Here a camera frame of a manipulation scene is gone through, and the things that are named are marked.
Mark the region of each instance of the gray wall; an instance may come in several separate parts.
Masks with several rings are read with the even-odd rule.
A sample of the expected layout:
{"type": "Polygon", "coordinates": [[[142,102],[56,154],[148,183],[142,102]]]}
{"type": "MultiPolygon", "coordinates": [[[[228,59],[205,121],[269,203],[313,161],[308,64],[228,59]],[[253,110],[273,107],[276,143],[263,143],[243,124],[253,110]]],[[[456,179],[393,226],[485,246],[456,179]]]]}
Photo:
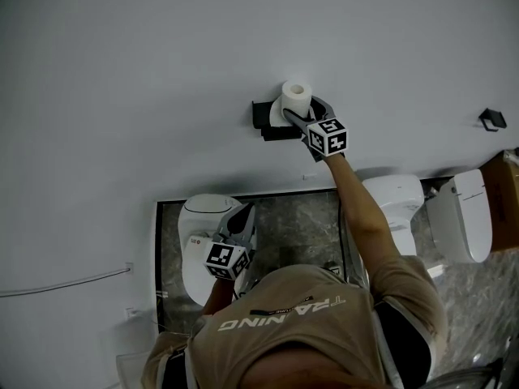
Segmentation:
{"type": "Polygon", "coordinates": [[[332,185],[251,128],[289,78],[334,106],[363,174],[453,173],[518,141],[519,0],[0,0],[0,33],[0,290],[135,263],[0,299],[6,389],[107,387],[115,354],[151,344],[151,322],[119,336],[127,306],[153,308],[155,201],[332,185]],[[474,126],[486,107],[509,128],[474,126]]]}

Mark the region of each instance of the gray marble floor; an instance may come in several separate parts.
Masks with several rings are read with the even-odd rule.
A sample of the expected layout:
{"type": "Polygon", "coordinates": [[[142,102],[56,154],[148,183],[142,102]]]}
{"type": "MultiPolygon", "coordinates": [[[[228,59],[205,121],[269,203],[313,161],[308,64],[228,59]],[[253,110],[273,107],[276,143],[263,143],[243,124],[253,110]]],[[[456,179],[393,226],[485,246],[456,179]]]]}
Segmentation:
{"type": "MultiPolygon", "coordinates": [[[[335,192],[254,198],[258,252],[244,288],[279,267],[295,263],[341,264],[335,192]]],[[[162,289],[164,325],[189,332],[200,307],[182,285],[178,242],[178,213],[182,204],[166,204],[162,215],[162,289]]],[[[448,312],[448,350],[435,375],[473,364],[484,365],[501,356],[507,338],[519,332],[519,250],[491,254],[480,264],[451,264],[434,246],[422,207],[412,220],[418,256],[426,267],[443,264],[435,278],[448,312]]]]}

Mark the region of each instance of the cardboard box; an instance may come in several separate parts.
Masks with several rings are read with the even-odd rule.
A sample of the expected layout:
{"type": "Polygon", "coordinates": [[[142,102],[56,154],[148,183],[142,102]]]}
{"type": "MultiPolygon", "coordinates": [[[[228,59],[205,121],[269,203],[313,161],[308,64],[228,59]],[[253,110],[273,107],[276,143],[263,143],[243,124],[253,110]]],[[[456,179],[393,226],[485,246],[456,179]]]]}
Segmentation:
{"type": "Polygon", "coordinates": [[[492,219],[492,251],[519,248],[519,166],[503,152],[481,168],[492,219]]]}

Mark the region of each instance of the beige t-shirt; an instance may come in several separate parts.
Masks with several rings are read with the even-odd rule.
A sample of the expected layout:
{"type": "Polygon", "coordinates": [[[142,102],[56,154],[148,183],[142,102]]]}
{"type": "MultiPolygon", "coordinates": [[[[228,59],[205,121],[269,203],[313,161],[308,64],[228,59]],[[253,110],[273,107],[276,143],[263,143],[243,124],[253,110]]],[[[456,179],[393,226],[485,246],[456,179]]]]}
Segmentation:
{"type": "MultiPolygon", "coordinates": [[[[188,348],[199,387],[237,387],[254,361],[288,342],[307,344],[352,375],[385,383],[371,313],[374,302],[386,297],[396,299],[426,327],[439,356],[446,316],[418,258],[400,257],[380,266],[371,277],[371,292],[319,267],[293,265],[271,272],[246,296],[193,327],[188,348]]],[[[159,345],[167,346],[166,336],[159,345]]],[[[154,382],[153,359],[157,363],[170,350],[153,352],[144,382],[154,382]]]]}

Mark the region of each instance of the man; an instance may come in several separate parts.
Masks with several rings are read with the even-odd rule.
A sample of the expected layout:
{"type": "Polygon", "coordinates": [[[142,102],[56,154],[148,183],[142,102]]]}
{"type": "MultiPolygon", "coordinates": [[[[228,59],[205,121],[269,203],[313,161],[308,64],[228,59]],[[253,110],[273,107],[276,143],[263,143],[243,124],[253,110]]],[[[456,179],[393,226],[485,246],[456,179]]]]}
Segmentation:
{"type": "Polygon", "coordinates": [[[431,278],[418,258],[400,256],[384,214],[346,159],[336,154],[324,162],[371,290],[320,267],[294,265],[271,272],[231,304],[234,283],[217,280],[185,358],[178,362],[178,337],[161,333],[144,387],[407,389],[425,382],[447,333],[431,278]]]}

